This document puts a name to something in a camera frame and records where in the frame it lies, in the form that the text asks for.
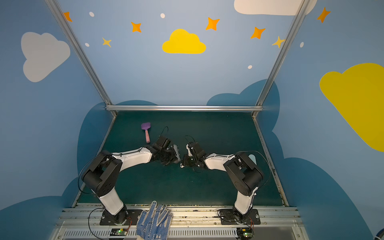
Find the silver perforated metal plate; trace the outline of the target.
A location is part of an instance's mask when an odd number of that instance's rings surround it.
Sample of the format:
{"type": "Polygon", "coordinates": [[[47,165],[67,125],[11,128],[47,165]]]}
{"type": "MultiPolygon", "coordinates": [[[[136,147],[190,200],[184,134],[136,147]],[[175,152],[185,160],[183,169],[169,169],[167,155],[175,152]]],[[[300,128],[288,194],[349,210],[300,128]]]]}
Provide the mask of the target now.
{"type": "Polygon", "coordinates": [[[177,164],[177,163],[179,163],[181,161],[179,148],[178,148],[177,145],[173,145],[173,149],[174,149],[174,152],[175,152],[174,163],[177,164]]]}

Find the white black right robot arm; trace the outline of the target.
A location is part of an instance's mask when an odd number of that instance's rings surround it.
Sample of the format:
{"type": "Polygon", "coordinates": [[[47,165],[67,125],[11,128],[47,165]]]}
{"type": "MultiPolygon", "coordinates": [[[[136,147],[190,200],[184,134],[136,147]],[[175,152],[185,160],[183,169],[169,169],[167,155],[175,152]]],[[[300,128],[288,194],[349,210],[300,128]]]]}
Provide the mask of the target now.
{"type": "Polygon", "coordinates": [[[197,142],[186,145],[188,153],[184,156],[181,167],[198,167],[200,169],[226,172],[235,186],[237,198],[229,213],[218,214],[223,222],[246,223],[253,210],[256,191],[264,180],[263,172],[249,157],[247,152],[232,155],[207,154],[197,142]]]}

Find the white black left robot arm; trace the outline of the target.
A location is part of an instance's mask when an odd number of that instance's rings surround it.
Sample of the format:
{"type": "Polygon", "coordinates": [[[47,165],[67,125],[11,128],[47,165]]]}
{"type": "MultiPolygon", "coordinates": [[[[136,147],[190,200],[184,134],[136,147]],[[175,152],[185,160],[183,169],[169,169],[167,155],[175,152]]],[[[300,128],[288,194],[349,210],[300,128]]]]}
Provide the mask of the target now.
{"type": "Polygon", "coordinates": [[[160,161],[164,166],[181,161],[179,148],[171,140],[159,136],[153,145],[137,150],[110,153],[100,152],[90,161],[88,168],[81,173],[81,180],[104,207],[100,225],[124,226],[129,212],[116,191],[120,172],[141,164],[160,161]]]}

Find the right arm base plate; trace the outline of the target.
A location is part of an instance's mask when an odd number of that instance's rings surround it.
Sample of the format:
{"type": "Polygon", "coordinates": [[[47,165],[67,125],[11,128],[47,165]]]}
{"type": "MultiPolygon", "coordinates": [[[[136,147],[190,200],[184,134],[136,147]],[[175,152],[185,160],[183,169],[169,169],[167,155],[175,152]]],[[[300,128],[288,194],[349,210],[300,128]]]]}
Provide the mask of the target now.
{"type": "Polygon", "coordinates": [[[246,214],[241,214],[235,208],[220,209],[217,215],[222,225],[260,225],[261,219],[257,209],[251,208],[246,214]]]}

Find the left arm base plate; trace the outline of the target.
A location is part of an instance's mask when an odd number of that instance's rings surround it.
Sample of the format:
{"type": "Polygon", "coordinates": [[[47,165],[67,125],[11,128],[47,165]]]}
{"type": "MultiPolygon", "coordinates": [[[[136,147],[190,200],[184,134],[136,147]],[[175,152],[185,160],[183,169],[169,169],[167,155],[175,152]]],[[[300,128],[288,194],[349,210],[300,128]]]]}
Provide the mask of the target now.
{"type": "Polygon", "coordinates": [[[141,209],[122,209],[117,215],[112,215],[107,210],[104,210],[100,226],[135,226],[142,211],[141,209]]]}

